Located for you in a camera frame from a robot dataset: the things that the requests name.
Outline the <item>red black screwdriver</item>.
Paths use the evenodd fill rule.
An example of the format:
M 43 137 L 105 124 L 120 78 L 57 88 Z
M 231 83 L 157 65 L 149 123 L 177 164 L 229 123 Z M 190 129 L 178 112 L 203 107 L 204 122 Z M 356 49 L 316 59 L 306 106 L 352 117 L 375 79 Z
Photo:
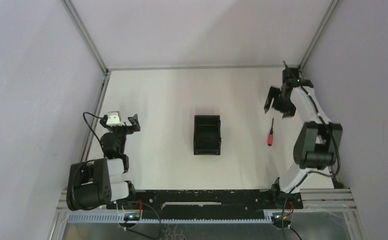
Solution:
M 272 119 L 272 124 L 267 138 L 267 145 L 271 147 L 273 145 L 273 141 L 274 141 L 274 119 Z

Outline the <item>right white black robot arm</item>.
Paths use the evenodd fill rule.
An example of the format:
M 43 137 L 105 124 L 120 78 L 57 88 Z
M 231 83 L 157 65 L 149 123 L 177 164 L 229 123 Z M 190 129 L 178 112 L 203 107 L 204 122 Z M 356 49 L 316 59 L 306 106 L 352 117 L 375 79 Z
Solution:
M 271 203 L 284 208 L 298 195 L 310 175 L 333 178 L 338 174 L 338 170 L 334 173 L 324 173 L 324 170 L 341 162 L 339 146 L 343 127 L 324 113 L 308 79 L 290 78 L 281 87 L 270 87 L 264 111 L 271 108 L 282 113 L 283 118 L 299 116 L 302 121 L 293 146 L 293 163 L 271 187 Z

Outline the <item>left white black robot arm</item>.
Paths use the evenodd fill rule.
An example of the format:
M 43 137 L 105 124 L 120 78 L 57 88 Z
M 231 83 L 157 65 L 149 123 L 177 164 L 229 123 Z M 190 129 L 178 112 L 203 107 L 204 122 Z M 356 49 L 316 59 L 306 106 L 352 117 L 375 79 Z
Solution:
M 98 138 L 103 157 L 72 164 L 69 172 L 66 204 L 71 211 L 89 211 L 111 203 L 130 209 L 137 205 L 138 195 L 129 180 L 114 180 L 129 170 L 129 157 L 124 153 L 127 136 L 140 131 L 138 115 L 121 120 L 118 112 L 99 119 L 107 129 Z

